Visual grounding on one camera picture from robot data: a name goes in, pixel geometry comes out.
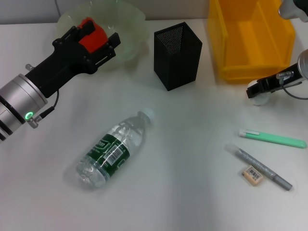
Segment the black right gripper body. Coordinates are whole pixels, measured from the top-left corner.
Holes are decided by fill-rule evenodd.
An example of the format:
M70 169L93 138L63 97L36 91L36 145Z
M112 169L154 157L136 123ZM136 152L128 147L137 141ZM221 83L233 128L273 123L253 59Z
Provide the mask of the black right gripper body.
M290 88L301 84L301 74L297 63L282 70L281 72L265 78L263 89L265 92L275 92L282 90L282 86Z

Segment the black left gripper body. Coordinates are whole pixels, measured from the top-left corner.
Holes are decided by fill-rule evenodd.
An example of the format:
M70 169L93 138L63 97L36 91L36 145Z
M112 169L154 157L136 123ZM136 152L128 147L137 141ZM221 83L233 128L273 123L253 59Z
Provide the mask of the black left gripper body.
M78 74L93 74L97 67L88 50L79 43L95 31L93 26L72 27L53 41L53 53L26 74L26 77L49 98Z

